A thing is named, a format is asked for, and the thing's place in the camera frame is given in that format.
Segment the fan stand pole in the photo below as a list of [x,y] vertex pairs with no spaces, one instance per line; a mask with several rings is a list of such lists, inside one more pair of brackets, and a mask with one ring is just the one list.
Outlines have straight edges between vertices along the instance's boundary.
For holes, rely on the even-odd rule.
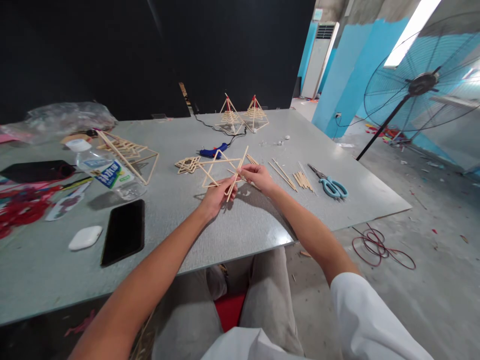
[[359,161],[360,158],[367,152],[370,146],[374,143],[375,139],[379,137],[379,135],[384,131],[385,127],[389,124],[390,121],[394,118],[394,116],[399,112],[403,105],[410,99],[411,95],[407,94],[405,97],[398,103],[395,109],[391,112],[391,114],[386,118],[385,122],[380,126],[380,128],[376,131],[376,134],[373,135],[370,142],[363,148],[360,155],[357,156],[356,160]]

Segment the blue glue gun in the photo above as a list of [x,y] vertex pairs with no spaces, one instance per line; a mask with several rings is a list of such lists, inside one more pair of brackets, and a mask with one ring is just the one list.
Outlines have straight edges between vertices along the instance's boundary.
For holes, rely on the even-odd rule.
[[[217,153],[218,149],[220,149],[220,151],[224,152],[225,150],[227,150],[228,147],[229,146],[224,142],[219,147],[214,147],[213,150],[198,150],[196,153],[203,156],[203,157],[213,159],[215,157],[215,154]],[[216,158],[221,159],[222,154],[218,153]]]

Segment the standing fan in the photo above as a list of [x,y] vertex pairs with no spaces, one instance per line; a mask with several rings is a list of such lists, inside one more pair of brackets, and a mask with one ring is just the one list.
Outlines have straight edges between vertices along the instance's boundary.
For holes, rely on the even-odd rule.
[[[395,58],[400,64],[389,66]],[[401,132],[418,134],[477,109],[479,81],[479,11],[423,28],[397,46],[371,76],[363,103],[367,117],[380,128],[356,159],[390,122]]]

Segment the black curtain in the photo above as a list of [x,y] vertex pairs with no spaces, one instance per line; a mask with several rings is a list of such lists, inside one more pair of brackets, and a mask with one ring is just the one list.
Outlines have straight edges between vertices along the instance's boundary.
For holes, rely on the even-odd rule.
[[121,121],[190,116],[146,0],[3,1],[0,13],[0,124],[81,101]]
[[151,1],[194,112],[290,107],[315,0]]

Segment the water bottle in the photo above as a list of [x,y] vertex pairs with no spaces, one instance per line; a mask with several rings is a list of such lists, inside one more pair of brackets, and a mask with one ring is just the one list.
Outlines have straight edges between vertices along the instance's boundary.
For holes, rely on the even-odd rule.
[[147,188],[109,151],[92,149],[83,139],[66,145],[76,152],[76,166],[94,177],[122,199],[131,201],[143,195]]

